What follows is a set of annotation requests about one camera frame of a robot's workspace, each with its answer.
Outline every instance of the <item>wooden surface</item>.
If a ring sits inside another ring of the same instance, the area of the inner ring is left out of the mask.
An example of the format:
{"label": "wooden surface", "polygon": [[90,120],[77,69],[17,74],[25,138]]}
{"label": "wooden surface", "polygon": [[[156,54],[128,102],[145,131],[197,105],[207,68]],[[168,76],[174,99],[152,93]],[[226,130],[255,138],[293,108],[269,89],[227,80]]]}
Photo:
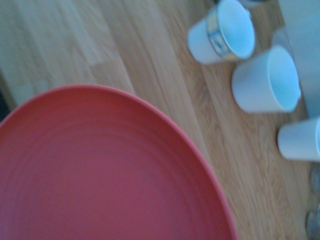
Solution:
{"label": "wooden surface", "polygon": [[[188,29],[209,0],[1,0],[0,87],[13,109],[53,87],[91,83],[147,100],[195,142],[225,192],[241,240],[306,239],[305,217],[317,207],[310,164],[279,153],[277,130],[307,117],[247,114],[236,105],[236,63],[200,65]],[[251,9],[254,55],[283,25],[278,2]]]}

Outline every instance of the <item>ceramic cup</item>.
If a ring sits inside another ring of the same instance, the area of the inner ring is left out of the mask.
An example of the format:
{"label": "ceramic cup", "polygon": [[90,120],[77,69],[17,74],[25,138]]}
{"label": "ceramic cup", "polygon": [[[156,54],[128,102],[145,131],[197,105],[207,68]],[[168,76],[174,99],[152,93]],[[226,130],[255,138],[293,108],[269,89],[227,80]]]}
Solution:
{"label": "ceramic cup", "polygon": [[250,13],[237,0],[220,1],[190,28],[188,46],[202,64],[249,58],[255,48]]}
{"label": "ceramic cup", "polygon": [[248,113],[292,112],[301,96],[294,61],[279,45],[237,66],[231,87]]}
{"label": "ceramic cup", "polygon": [[278,147],[286,159],[320,162],[320,117],[283,125]]}

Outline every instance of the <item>red plate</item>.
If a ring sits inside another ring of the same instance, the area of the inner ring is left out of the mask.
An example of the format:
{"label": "red plate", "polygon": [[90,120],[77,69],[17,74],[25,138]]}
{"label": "red plate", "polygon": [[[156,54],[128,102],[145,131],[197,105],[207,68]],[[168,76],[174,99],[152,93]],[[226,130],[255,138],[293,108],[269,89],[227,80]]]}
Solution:
{"label": "red plate", "polygon": [[106,86],[39,94],[0,124],[0,239],[235,240],[218,181],[185,133]]}

